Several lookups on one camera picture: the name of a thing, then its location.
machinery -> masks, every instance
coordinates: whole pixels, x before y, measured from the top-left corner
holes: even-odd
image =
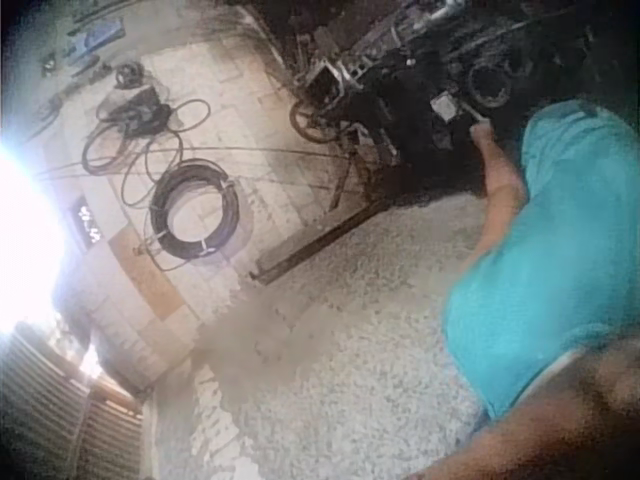
[[[533,109],[585,89],[594,2],[269,4],[255,7],[301,99],[296,131],[322,143],[359,124],[383,163],[409,165],[422,189],[475,188],[474,117],[517,143]]]

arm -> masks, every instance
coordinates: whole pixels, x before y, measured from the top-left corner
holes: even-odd
[[[527,188],[518,169],[496,144],[491,124],[475,124],[471,127],[471,137],[484,162],[487,213],[480,240],[465,261],[464,270],[502,241],[511,222],[527,203]]]

wooden board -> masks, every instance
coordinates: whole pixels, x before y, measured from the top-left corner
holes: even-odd
[[[109,246],[131,282],[160,320],[165,320],[184,305],[184,300],[166,275],[158,270],[147,255],[136,255],[140,245],[135,229],[128,225],[120,230]]]

wire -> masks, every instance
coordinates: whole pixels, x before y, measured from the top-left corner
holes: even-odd
[[[287,149],[287,148],[268,148],[268,147],[234,147],[234,146],[221,146],[221,147],[182,147],[183,150],[185,151],[194,151],[194,152],[198,152],[198,151],[244,151],[244,152],[262,152],[262,153],[284,153],[284,154],[292,154],[292,155],[304,155],[304,156],[308,156],[308,157],[319,157],[319,158],[333,158],[333,159],[338,159],[338,160],[348,160],[349,157],[345,156],[345,155],[332,155],[329,153],[318,153],[318,152],[312,152],[309,150],[295,150],[295,149]],[[171,152],[174,149],[172,148],[155,148],[155,149],[149,149],[148,153],[161,153],[161,152]],[[108,158],[111,157],[96,157],[93,158],[91,160],[89,160],[89,162],[93,162],[93,161],[99,161],[99,160],[106,160]],[[49,173],[53,173],[53,172],[57,172],[60,170],[65,170],[67,168],[72,168],[72,167],[76,167],[78,165],[82,165],[82,162],[72,162],[72,163],[67,163],[65,165],[60,165],[57,167],[52,167],[52,168],[48,168],[46,170],[41,170],[40,172],[36,173],[35,176],[41,176],[41,175],[48,175]]]
[[[490,42],[492,40],[496,40],[496,39],[502,37],[503,35],[507,35],[507,34],[510,34],[510,33],[513,33],[513,32],[517,32],[518,30],[522,30],[523,28],[528,27],[531,24],[538,23],[538,22],[541,22],[543,20],[548,20],[549,18],[559,17],[559,16],[565,15],[567,13],[570,13],[570,12],[572,12],[574,10],[576,10],[576,7],[572,6],[572,7],[565,8],[563,10],[559,10],[557,12],[547,13],[545,15],[540,15],[539,17],[532,18],[532,19],[529,19],[529,20],[525,20],[525,21],[510,25],[509,27],[502,28],[502,29],[498,30],[497,32],[491,33],[491,34],[489,34],[489,35],[487,35],[485,37],[480,37],[477,40],[474,40],[474,41],[464,45],[463,47],[459,48],[458,50],[454,50],[453,52],[448,53],[447,55],[445,55],[442,58],[442,61],[443,62],[449,62],[449,61],[453,60],[454,58],[457,58],[457,57],[459,57],[461,55],[469,53],[469,52],[475,50],[476,48],[481,47],[485,43],[488,43],[488,42]]]
[[[193,130],[194,128],[198,128],[200,125],[202,125],[204,122],[206,122],[209,119],[209,117],[211,116],[211,105],[209,104],[209,102],[207,102],[206,100],[203,100],[201,98],[193,98],[191,100],[187,100],[184,103],[181,103],[180,105],[178,105],[176,108],[173,109],[173,112],[171,113],[171,115],[175,114],[181,108],[184,108],[187,105],[191,105],[193,103],[201,103],[207,108],[207,113],[202,118],[202,120],[200,120],[199,122],[194,123],[190,127],[181,128],[181,129],[178,129],[178,130],[167,127],[167,130],[169,130],[170,132],[173,132],[173,133],[188,132],[189,130]]]

garage floor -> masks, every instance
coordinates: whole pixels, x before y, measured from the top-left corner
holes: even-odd
[[[208,330],[156,389],[158,480],[393,479],[452,449],[476,407],[439,313],[481,220],[378,215]]]

